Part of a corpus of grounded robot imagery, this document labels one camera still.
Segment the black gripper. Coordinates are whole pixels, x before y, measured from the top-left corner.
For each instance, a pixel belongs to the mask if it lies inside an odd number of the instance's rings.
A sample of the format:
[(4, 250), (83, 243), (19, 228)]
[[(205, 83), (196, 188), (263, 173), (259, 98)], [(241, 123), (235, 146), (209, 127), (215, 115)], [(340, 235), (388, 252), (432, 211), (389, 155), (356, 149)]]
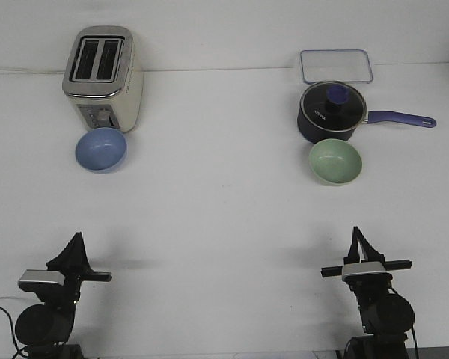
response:
[[(44, 282), (38, 286), (37, 297), (44, 303), (75, 304), (80, 299), (84, 281), (110, 282), (111, 272), (91, 269), (82, 232), (76, 232), (64, 250), (46, 263)], [(59, 271), (78, 271), (63, 274)]]
[[(358, 226), (354, 226), (352, 229), (352, 241), (349, 248), (349, 252), (344, 257), (343, 262), (345, 264), (360, 263), (361, 260), (365, 262), (379, 262), (384, 265), (386, 274), (372, 274), (352, 277), (347, 280), (346, 283), (349, 288), (354, 292), (358, 286), (377, 286), (386, 287), (392, 281), (392, 275), (390, 271), (405, 270), (412, 267), (411, 260), (392, 260), (385, 261), (385, 256), (378, 252), (364, 237)], [(342, 266), (326, 266), (320, 269), (322, 277), (340, 277)]]

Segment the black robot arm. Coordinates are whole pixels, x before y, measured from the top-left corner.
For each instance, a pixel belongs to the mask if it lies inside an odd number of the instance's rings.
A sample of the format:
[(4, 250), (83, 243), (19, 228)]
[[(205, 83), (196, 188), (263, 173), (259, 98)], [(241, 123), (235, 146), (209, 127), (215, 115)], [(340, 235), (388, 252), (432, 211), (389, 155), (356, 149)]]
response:
[(111, 279), (111, 273), (91, 268), (81, 232), (74, 234), (45, 269), (25, 270), (18, 287), (40, 300), (20, 313), (14, 327), (16, 338), (25, 345), (27, 358), (83, 358), (81, 346), (68, 343), (81, 285), (85, 281), (107, 283)]
[(340, 277), (354, 294), (363, 336), (352, 337), (342, 358), (407, 358), (405, 341), (415, 340), (415, 312), (392, 286), (392, 271), (412, 267), (409, 259), (388, 261), (364, 237), (352, 229), (352, 241), (341, 266), (320, 269), (322, 277)]

